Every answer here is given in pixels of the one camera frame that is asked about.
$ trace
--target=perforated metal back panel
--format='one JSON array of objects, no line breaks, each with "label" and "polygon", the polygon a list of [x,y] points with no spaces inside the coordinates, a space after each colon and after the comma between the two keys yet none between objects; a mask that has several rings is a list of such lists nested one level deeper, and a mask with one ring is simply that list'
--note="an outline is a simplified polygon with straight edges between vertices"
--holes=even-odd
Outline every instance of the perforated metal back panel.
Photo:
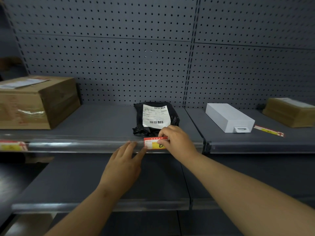
[{"label": "perforated metal back panel", "polygon": [[315,101],[315,0],[5,0],[30,74],[84,103]]},{"label": "perforated metal back panel", "polygon": [[202,0],[197,43],[315,48],[315,0]]}]

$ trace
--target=black plastic bag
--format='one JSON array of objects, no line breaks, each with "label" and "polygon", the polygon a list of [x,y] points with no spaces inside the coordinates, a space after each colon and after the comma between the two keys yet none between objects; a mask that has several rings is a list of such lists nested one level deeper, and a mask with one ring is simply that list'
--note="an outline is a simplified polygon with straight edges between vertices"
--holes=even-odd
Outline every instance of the black plastic bag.
[{"label": "black plastic bag", "polygon": [[157,137],[163,127],[167,127],[169,124],[179,125],[179,117],[168,102],[143,102],[135,103],[134,106],[137,111],[137,126],[132,130],[136,136]]}]

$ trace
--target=box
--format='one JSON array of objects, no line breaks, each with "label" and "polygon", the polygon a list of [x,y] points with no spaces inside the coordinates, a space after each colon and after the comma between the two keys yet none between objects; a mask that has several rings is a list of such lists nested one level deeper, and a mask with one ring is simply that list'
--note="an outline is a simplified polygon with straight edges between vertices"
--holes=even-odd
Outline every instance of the box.
[{"label": "box", "polygon": [[269,98],[262,112],[288,127],[312,127],[315,106],[290,98]]},{"label": "box", "polygon": [[251,132],[255,120],[227,103],[208,103],[206,114],[226,133]]},{"label": "box", "polygon": [[0,129],[53,129],[78,107],[74,78],[28,76],[0,82]]}]

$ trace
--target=person's left arm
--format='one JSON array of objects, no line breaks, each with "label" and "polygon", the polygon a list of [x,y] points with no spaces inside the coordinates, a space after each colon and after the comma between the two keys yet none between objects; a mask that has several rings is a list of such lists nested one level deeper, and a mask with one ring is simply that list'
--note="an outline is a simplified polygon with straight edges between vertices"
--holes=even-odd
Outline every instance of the person's left arm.
[{"label": "person's left arm", "polygon": [[63,218],[45,236],[99,235],[114,206],[140,174],[143,148],[134,158],[136,142],[127,142],[117,149],[105,167],[100,183],[81,204]]}]

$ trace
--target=brown cardboard box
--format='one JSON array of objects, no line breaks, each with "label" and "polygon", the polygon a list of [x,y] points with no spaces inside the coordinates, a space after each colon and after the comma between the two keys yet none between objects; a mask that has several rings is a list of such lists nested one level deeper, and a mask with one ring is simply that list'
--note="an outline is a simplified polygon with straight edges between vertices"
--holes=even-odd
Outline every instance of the brown cardboard box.
[{"label": "brown cardboard box", "polygon": [[315,106],[290,98],[269,98],[262,113],[288,127],[312,127],[315,123]]},{"label": "brown cardboard box", "polygon": [[28,76],[2,81],[0,85],[33,79],[47,81],[0,88],[0,129],[53,129],[80,107],[74,78]]}]

